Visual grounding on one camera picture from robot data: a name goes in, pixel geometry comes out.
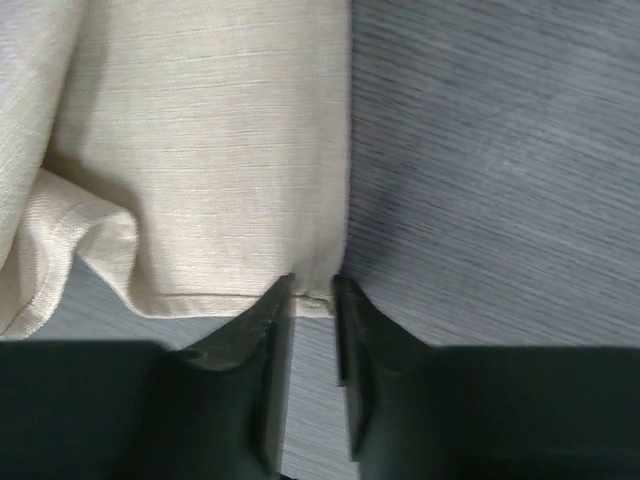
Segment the beige cloth napkin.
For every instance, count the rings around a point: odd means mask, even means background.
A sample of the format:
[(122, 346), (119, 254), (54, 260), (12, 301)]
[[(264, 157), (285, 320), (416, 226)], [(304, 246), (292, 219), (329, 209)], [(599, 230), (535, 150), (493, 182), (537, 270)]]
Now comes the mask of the beige cloth napkin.
[(148, 318), (232, 317), (293, 274), (322, 317), (344, 252), (346, 1), (5, 1), (1, 335), (75, 257)]

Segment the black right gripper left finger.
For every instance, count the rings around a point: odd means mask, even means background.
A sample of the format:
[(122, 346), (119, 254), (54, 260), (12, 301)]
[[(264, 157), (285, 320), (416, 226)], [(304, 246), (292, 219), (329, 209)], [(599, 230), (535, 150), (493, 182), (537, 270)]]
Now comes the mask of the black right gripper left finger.
[(294, 279), (174, 355), (165, 478), (280, 478)]

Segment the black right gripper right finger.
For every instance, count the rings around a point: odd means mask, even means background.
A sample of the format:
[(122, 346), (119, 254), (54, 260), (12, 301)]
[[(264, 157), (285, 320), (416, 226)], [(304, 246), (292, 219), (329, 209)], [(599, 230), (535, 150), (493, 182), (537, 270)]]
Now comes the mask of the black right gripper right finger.
[(332, 281), (339, 384), (362, 479), (442, 479), (434, 350), (381, 312), (352, 279)]

